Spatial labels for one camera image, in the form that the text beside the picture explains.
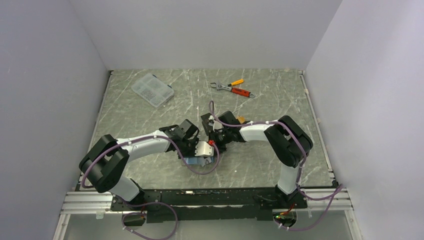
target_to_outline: purple cable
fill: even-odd
[[[166,203],[163,203],[163,202],[160,202],[160,201],[158,201],[158,202],[148,202],[148,203],[144,203],[144,204],[140,204],[140,205],[132,205],[132,204],[129,204],[128,202],[126,202],[126,201],[125,201],[125,200],[123,200],[123,199],[122,199],[122,201],[125,203],[125,205],[127,205],[127,206],[129,206],[129,207],[143,207],[143,206],[148,206],[148,205],[153,205],[153,204],[163,205],[163,206],[165,206],[165,207],[167,207],[167,208],[171,209],[171,211],[172,211],[173,215],[175,216],[175,226],[173,227],[172,232],[171,232],[168,236],[166,236],[166,237],[164,237],[164,238],[150,238],[150,237],[147,237],[147,236],[142,235],[142,234],[141,234],[141,233],[139,233],[139,232],[136,232],[136,231],[134,231],[134,230],[130,229],[129,227],[125,226],[125,224],[124,224],[124,219],[125,219],[126,217],[128,217],[128,216],[134,216],[134,215],[145,216],[145,214],[144,214],[144,213],[141,213],[141,212],[130,212],[130,213],[127,213],[127,214],[125,214],[125,215],[122,217],[122,221],[121,221],[121,222],[122,222],[123,229],[127,230],[128,232],[130,232],[130,233],[132,233],[132,234],[135,234],[135,235],[137,235],[137,236],[139,236],[139,237],[141,237],[141,238],[147,239],[147,240],[166,240],[166,239],[169,239],[170,237],[172,237],[172,235],[174,235],[174,234],[175,234],[175,232],[177,231],[177,227],[178,227],[178,216],[177,216],[177,213],[175,212],[175,210],[174,210],[174,209],[173,209],[170,205],[168,205],[168,204],[166,204]]]
[[[154,139],[155,138],[155,136],[154,135],[151,135],[151,136],[142,136],[142,137],[139,137],[139,138],[137,138],[137,139],[134,139],[134,140],[132,140],[131,141],[131,143],[137,143],[137,142],[140,142],[140,141],[143,141],[143,140],[147,140],[147,139]],[[176,149],[176,151],[177,151],[177,153],[178,153],[178,155],[179,155],[179,157],[182,159],[182,162],[185,164],[185,166],[190,170],[190,171],[192,171],[193,173],[195,173],[195,174],[198,174],[198,175],[206,175],[206,174],[210,174],[212,171],[214,171],[216,168],[217,168],[217,166],[218,166],[218,164],[220,163],[220,151],[218,150],[218,147],[217,147],[217,145],[215,145],[215,143],[213,143],[212,145],[213,145],[213,147],[215,148],[215,151],[216,151],[216,162],[215,162],[215,165],[213,165],[213,167],[212,167],[212,169],[211,170],[209,170],[209,171],[205,171],[205,172],[199,172],[199,171],[196,171],[196,170],[194,170],[187,162],[186,162],[186,160],[184,159],[184,156],[183,156],[183,154],[181,153],[181,151],[180,151],[180,149],[178,148],[178,146],[177,146],[177,144],[174,142],[174,141],[172,141],[172,139],[170,139],[169,137],[166,137],[166,136],[160,136],[160,135],[157,135],[156,136],[156,138],[158,138],[158,139],[165,139],[165,140],[167,140],[168,142],[170,142],[173,146],[174,146],[174,148]],[[109,148],[109,149],[107,149],[106,151],[104,151],[104,152],[102,152],[92,163],[91,163],[91,165],[87,168],[87,170],[85,171],[85,173],[84,173],[84,175],[82,176],[82,180],[81,180],[81,186],[83,187],[83,188],[85,188],[85,189],[91,189],[91,188],[93,188],[93,186],[87,186],[86,185],[86,178],[87,178],[87,176],[88,176],[88,174],[89,174],[89,172],[93,169],[93,167],[94,167],[94,165],[98,162],[98,161],[100,161],[100,159],[102,159],[106,154],[108,154],[110,151],[112,151],[112,150],[115,150],[115,149],[117,149],[117,148],[120,148],[120,147],[122,147],[122,146],[125,146],[125,145],[128,145],[130,142],[129,141],[126,141],[126,142],[123,142],[123,143],[119,143],[119,144],[117,144],[117,145],[115,145],[115,146],[113,146],[113,147],[111,147],[111,148]]]
[[[269,121],[269,122],[266,122],[266,121],[256,121],[256,122],[252,122],[252,123],[246,123],[246,124],[237,124],[237,125],[234,125],[234,124],[228,124],[228,123],[225,123],[225,122],[222,122],[216,115],[215,115],[215,113],[214,113],[214,111],[215,111],[215,105],[214,105],[214,101],[213,100],[211,100],[210,102],[209,102],[209,112],[210,112],[210,114],[212,115],[212,117],[215,119],[215,121],[217,121],[217,122],[219,122],[220,124],[222,124],[222,125],[224,125],[224,126],[227,126],[227,127],[234,127],[234,128],[236,128],[236,127],[247,127],[247,126],[251,126],[251,125],[257,125],[257,124],[278,124],[278,125],[280,125],[281,127],[283,127],[284,128],[284,130],[286,130],[287,132],[288,132],[288,134],[291,136],[291,138],[294,140],[294,142],[296,143],[296,145],[297,145],[297,147],[299,147],[299,149],[300,149],[300,151],[302,152],[302,155],[303,155],[303,160],[301,160],[300,161],[300,163],[299,163],[299,172],[297,173],[297,177],[296,177],[296,188],[297,188],[297,190],[299,191],[299,193],[302,195],[302,196],[304,196],[305,198],[307,198],[307,199],[310,199],[310,200],[314,200],[314,201],[321,201],[321,200],[325,200],[325,199],[330,199],[330,202],[328,203],[328,205],[327,205],[327,208],[325,209],[325,211],[324,211],[324,213],[318,218],[318,220],[314,223],[314,224],[312,224],[311,226],[308,226],[308,227],[304,227],[304,228],[298,228],[298,229],[288,229],[288,230],[291,230],[291,231],[306,231],[306,230],[309,230],[309,229],[311,229],[311,228],[313,228],[313,227],[315,227],[317,224],[319,224],[320,222],[321,222],[321,220],[323,219],[323,216],[325,216],[326,214],[327,214],[327,211],[329,210],[329,208],[330,208],[330,205],[331,205],[331,203],[332,203],[332,201],[333,201],[333,199],[334,199],[334,197],[335,197],[335,195],[336,194],[338,194],[341,190],[342,190],[342,188],[344,187],[343,186],[343,184],[340,184],[335,190],[334,190],[334,192],[332,193],[332,194],[330,194],[330,195],[328,195],[328,196],[325,196],[325,197],[319,197],[319,198],[314,198],[314,197],[310,197],[310,196],[308,196],[308,195],[306,195],[302,190],[301,190],[301,186],[299,185],[299,181],[300,181],[300,179],[301,179],[301,175],[302,175],[302,168],[303,168],[303,166],[305,165],[305,162],[306,162],[306,159],[307,159],[307,155],[306,155],[306,152],[305,152],[305,150],[304,150],[304,148],[302,147],[302,145],[301,145],[301,143],[299,142],[299,140],[296,138],[296,136],[293,134],[293,132],[289,129],[289,127],[288,126],[286,126],[284,123],[282,123],[282,122],[279,122],[279,121]]]

